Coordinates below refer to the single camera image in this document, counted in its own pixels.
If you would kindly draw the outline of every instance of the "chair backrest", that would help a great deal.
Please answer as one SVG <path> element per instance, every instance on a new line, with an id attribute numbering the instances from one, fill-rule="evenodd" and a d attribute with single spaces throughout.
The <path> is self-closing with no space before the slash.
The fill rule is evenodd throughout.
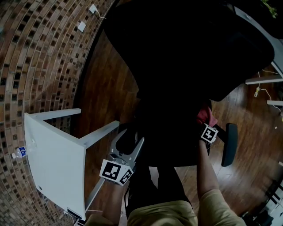
<path id="1" fill-rule="evenodd" d="M 254 18 L 270 35 L 275 38 L 283 38 L 283 2 L 259 1 L 259 0 L 227 0 L 235 7 L 246 12 Z"/>
<path id="2" fill-rule="evenodd" d="M 269 41 L 228 7 L 201 1 L 190 9 L 172 19 L 160 4 L 133 0 L 105 21 L 106 35 L 142 95 L 185 90 L 220 101 L 272 62 Z"/>

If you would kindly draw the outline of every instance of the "bottle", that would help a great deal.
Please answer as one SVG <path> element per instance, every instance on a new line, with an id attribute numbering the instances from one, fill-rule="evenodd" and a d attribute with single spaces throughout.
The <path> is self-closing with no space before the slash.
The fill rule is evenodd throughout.
<path id="1" fill-rule="evenodd" d="M 17 148 L 15 153 L 12 153 L 13 158 L 22 158 L 27 155 L 26 149 L 24 147 Z"/>

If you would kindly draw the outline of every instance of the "black office chair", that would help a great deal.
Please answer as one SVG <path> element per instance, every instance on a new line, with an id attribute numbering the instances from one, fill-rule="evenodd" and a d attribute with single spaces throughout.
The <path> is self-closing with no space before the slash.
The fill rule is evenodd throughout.
<path id="1" fill-rule="evenodd" d="M 108 16 L 104 28 L 133 73 L 141 98 L 136 121 L 127 125 L 128 130 L 117 143 L 117 149 L 131 152 L 136 134 L 140 134 L 145 137 L 146 147 L 142 153 L 149 165 L 154 166 L 156 161 L 174 166 L 196 165 L 194 149 L 198 125 L 195 118 L 202 103 L 210 102 L 209 99 L 221 101 L 247 78 L 268 66 L 274 58 L 274 50 L 255 27 L 236 16 L 224 1 L 201 1 L 198 6 L 194 5 L 197 14 L 195 10 L 180 13 L 174 24 L 169 11 L 156 2 L 132 0 L 120 5 Z M 199 68 L 209 73 L 196 76 Z M 191 108 L 184 112 L 180 106 L 186 98 Z M 163 125 L 159 117 L 164 117 L 162 120 L 171 117 L 173 122 Z M 222 166 L 228 166 L 237 150 L 237 126 L 227 124 L 226 131 L 215 127 L 225 143 Z M 195 134 L 185 136 L 186 128 Z M 166 130 L 176 132 L 168 137 Z M 164 141 L 167 143 L 159 151 L 158 142 Z M 180 151 L 187 146 L 190 153 Z"/>

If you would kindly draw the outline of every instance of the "electrical cable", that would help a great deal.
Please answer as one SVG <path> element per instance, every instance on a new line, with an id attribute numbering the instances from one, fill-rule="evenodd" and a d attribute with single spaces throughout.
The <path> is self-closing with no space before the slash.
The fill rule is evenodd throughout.
<path id="1" fill-rule="evenodd" d="M 103 17 L 103 16 L 100 16 L 100 13 L 96 10 L 96 12 L 98 13 L 98 16 L 100 17 L 100 18 L 102 18 L 102 19 L 106 19 L 105 17 Z"/>
<path id="2" fill-rule="evenodd" d="M 266 71 L 266 70 L 262 70 L 264 72 L 269 72 L 269 71 Z M 273 74 L 277 74 L 277 75 L 280 75 L 279 73 L 276 73 L 276 72 L 269 72 L 269 73 L 273 73 Z"/>
<path id="3" fill-rule="evenodd" d="M 257 96 L 258 96 L 258 93 L 259 93 L 260 90 L 265 90 L 265 92 L 266 92 L 266 93 L 268 94 L 268 96 L 269 96 L 269 99 L 272 101 L 271 96 L 269 95 L 268 91 L 267 91 L 266 89 L 260 89 L 260 84 L 258 84 L 258 87 L 256 88 L 256 92 L 255 92 L 255 94 L 254 94 L 254 97 L 257 97 Z M 282 115 L 281 109 L 278 108 L 278 107 L 276 107 L 275 105 L 272 105 L 272 106 L 275 107 L 275 108 L 277 108 L 277 109 L 280 111 L 281 121 L 283 122 L 283 115 Z"/>
<path id="4" fill-rule="evenodd" d="M 96 211 L 96 212 L 102 212 L 101 210 L 87 210 L 87 211 Z"/>
<path id="5" fill-rule="evenodd" d="M 209 146 L 208 148 L 210 149 L 213 144 L 214 144 L 214 142 L 213 142 L 213 143 L 210 143 L 210 146 Z"/>
<path id="6" fill-rule="evenodd" d="M 65 212 L 65 213 L 71 217 L 71 219 L 72 219 L 72 221 L 73 221 L 73 224 L 75 225 L 75 222 L 74 222 L 74 219 L 73 219 L 72 215 L 69 214 L 68 212 Z"/>

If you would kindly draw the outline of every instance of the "wooden floor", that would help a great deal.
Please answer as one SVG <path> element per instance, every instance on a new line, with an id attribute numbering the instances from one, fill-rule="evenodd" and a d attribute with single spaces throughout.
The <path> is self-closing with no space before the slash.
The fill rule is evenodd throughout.
<path id="1" fill-rule="evenodd" d="M 283 122 L 278 109 L 266 104 L 268 96 L 264 90 L 254 98 L 256 87 L 240 85 L 221 102 L 213 102 L 213 114 L 218 125 L 222 128 L 226 123 L 238 125 L 238 150 L 232 166 L 221 167 L 223 143 L 219 139 L 210 151 L 210 160 L 224 198 L 238 215 L 264 201 L 264 193 L 271 180 L 283 173 L 283 167 L 278 165 L 278 161 L 283 160 Z M 272 85 L 261 87 L 275 97 Z M 132 121 L 139 101 L 136 99 L 137 91 L 133 75 L 103 32 L 79 93 L 80 102 L 76 107 L 81 108 L 82 113 L 72 118 L 73 134 L 80 138 L 113 120 L 121 123 Z M 109 152 L 109 143 L 115 134 L 87 150 L 85 197 L 99 179 L 102 159 Z M 176 170 L 197 211 L 196 167 L 177 167 Z M 91 209 L 102 210 L 107 196 L 107 186 L 103 186 Z"/>

